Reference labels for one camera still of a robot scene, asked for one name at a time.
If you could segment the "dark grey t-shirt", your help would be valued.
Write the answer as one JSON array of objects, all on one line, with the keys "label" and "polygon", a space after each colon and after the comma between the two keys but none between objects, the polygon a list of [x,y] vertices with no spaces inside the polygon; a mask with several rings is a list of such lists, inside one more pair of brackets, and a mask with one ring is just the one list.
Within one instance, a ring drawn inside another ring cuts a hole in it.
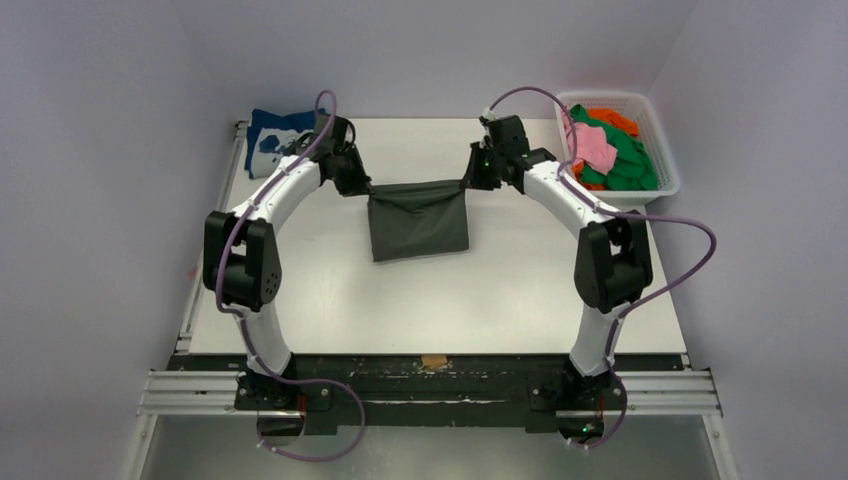
[{"label": "dark grey t-shirt", "polygon": [[377,185],[367,201],[372,258],[389,262],[470,247],[459,180]]}]

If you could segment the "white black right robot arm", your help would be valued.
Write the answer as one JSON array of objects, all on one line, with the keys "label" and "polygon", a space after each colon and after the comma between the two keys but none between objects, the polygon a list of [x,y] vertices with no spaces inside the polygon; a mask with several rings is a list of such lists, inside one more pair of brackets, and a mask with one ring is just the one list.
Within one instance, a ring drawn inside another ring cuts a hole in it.
[{"label": "white black right robot arm", "polygon": [[545,148],[531,148],[516,115],[479,119],[481,140],[471,154],[463,189],[493,191],[507,184],[545,207],[577,241],[574,285],[583,302],[569,358],[574,370],[561,381],[564,399],[584,407],[601,391],[597,376],[614,366],[621,314],[653,281],[647,226],[631,212],[598,199],[571,178]]}]

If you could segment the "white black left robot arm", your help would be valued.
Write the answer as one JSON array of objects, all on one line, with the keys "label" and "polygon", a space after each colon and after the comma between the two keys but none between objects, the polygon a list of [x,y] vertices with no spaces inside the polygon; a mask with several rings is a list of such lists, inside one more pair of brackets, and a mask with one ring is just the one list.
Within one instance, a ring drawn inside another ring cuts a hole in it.
[{"label": "white black left robot arm", "polygon": [[277,235],[326,182],[342,197],[370,192],[371,179],[355,141],[350,120],[318,115],[315,131],[285,151],[256,192],[228,212],[211,212],[204,222],[203,284],[214,293],[218,309],[237,322],[249,369],[265,375],[259,395],[275,409],[289,407],[298,395],[298,382],[284,373],[292,351],[274,306],[282,286]]}]

